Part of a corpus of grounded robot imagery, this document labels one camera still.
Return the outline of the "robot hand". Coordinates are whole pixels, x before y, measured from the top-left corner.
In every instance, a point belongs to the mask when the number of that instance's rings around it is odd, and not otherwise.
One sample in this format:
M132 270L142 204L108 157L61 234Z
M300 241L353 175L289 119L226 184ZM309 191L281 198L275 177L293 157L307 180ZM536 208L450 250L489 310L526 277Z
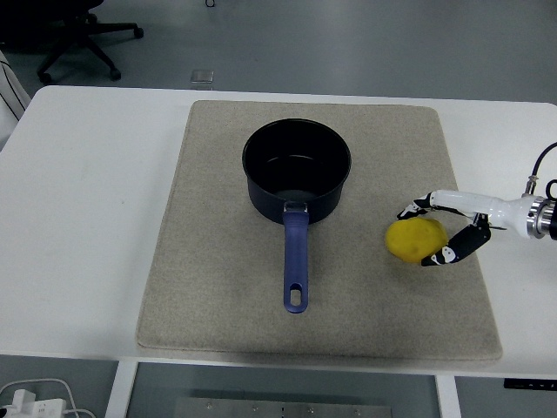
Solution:
M443 266L457 263L473 254L491 238L493 228L512 229L523 238L536 235L534 196L503 200L470 192L438 190L414 200L398 219L410 219L432 210L457 213L472 223L449 239L432 255L421 260L422 266Z

